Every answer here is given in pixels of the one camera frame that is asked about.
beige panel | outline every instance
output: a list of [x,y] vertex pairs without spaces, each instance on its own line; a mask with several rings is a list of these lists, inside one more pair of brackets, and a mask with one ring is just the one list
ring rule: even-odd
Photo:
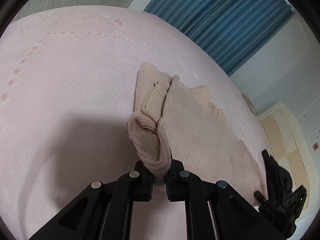
[[289,154],[296,150],[297,145],[294,141],[289,122],[284,116],[284,114],[282,114],[279,110],[276,110],[271,114],[271,116],[276,121],[279,127],[286,154]]
[[268,137],[274,159],[276,161],[282,159],[286,156],[286,152],[276,121],[271,116],[267,116],[261,122]]
[[309,178],[307,175],[306,168],[303,165],[300,153],[298,150],[294,150],[292,153],[287,155],[288,162],[293,174],[294,181],[296,182],[296,186],[299,187],[303,185],[307,189],[307,199],[306,203],[304,204],[303,209],[308,207],[309,202],[309,192],[310,192],[310,185],[309,185]]
[[279,166],[285,168],[290,173],[290,176],[292,179],[292,191],[295,191],[297,189],[296,182],[294,181],[294,177],[293,177],[287,156],[283,157],[281,160],[277,161],[277,163],[279,164]]

curtain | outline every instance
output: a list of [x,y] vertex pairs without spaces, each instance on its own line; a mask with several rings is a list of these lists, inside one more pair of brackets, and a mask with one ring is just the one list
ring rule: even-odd
[[145,11],[184,33],[229,76],[294,15],[285,0],[151,0]]

mattress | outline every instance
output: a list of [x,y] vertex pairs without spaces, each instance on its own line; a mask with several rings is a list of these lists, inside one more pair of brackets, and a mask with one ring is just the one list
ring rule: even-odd
[[[265,176],[259,121],[222,69],[160,18],[108,6],[44,11],[0,39],[0,216],[28,239],[92,181],[117,180],[138,160],[128,138],[143,62],[188,87],[205,85]],[[183,203],[154,190],[135,203],[132,239],[185,239]]]

headboard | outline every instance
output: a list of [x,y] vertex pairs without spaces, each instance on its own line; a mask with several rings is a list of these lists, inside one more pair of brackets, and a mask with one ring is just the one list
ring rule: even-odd
[[282,102],[270,107],[258,119],[268,138],[270,154],[292,177],[292,190],[301,184],[307,189],[307,199],[298,218],[301,220],[315,210],[319,179],[297,119]]

